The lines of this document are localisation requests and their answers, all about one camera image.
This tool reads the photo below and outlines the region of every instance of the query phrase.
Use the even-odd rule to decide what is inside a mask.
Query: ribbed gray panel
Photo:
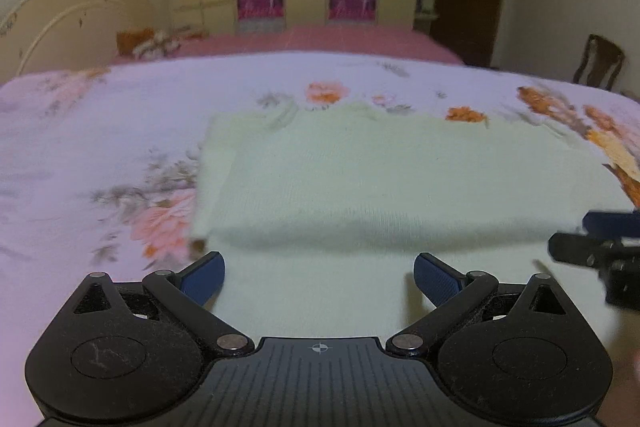
[[[324,344],[318,352],[319,344]],[[64,424],[46,423],[47,427]],[[214,364],[178,407],[140,427],[491,427],[438,388],[417,360],[374,339],[266,339]],[[596,427],[591,419],[575,427]]]

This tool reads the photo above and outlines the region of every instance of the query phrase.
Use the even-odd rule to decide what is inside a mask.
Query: folded garment
[[[193,234],[249,250],[455,251],[543,241],[621,207],[596,156],[547,126],[289,103],[214,118]]]

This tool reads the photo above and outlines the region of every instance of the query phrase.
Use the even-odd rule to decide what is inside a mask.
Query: light green cloth
[[[192,235],[225,256],[214,311],[246,333],[384,335],[410,320],[417,253],[530,244],[544,259],[540,245],[592,208],[631,204],[581,140],[548,126],[289,103],[214,117]]]

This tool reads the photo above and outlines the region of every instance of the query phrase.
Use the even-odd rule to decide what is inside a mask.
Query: white bed sheet
[[[542,101],[527,92],[529,105],[524,103],[518,98],[522,86],[533,86]],[[640,106],[619,95],[516,74],[381,57],[239,55],[18,78],[0,89],[3,422],[28,427],[41,418],[24,383],[24,360],[88,272],[107,271],[116,281],[140,280],[152,270],[188,264],[198,143],[210,115],[290,98],[309,109],[360,100],[396,113],[417,110],[444,117],[452,107],[469,106],[489,117],[532,123],[546,118],[531,112],[532,105],[555,114],[576,136],[600,143],[593,153],[603,163],[610,162],[603,150],[616,154],[612,142],[623,144],[618,156],[625,151],[637,155],[640,143]],[[608,134],[607,115],[614,115],[616,126]],[[460,271],[484,269],[505,282],[526,281],[536,271],[532,259],[552,265],[544,245],[458,250],[446,259]],[[268,269],[269,259],[260,262]],[[323,274],[319,280],[338,284],[348,283],[358,269],[357,259],[351,272],[340,274],[318,259],[310,263],[318,266],[300,269],[318,268]],[[616,312],[604,306],[596,274],[557,265],[552,270],[600,338],[610,342]],[[381,257],[380,280],[371,284],[404,281],[408,272],[410,265]],[[405,321],[423,312],[415,289],[410,284],[406,288],[402,298],[407,295],[413,304]],[[311,302],[313,291],[305,290]],[[367,301],[352,304],[356,309]],[[222,318],[234,323],[232,317]],[[388,332],[372,333],[383,337]],[[260,334],[277,334],[277,327]]]

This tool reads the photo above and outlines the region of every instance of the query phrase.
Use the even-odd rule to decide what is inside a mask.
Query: cream headboard
[[[0,22],[0,85],[18,74],[105,66],[117,31],[154,23],[149,0],[23,0]]]

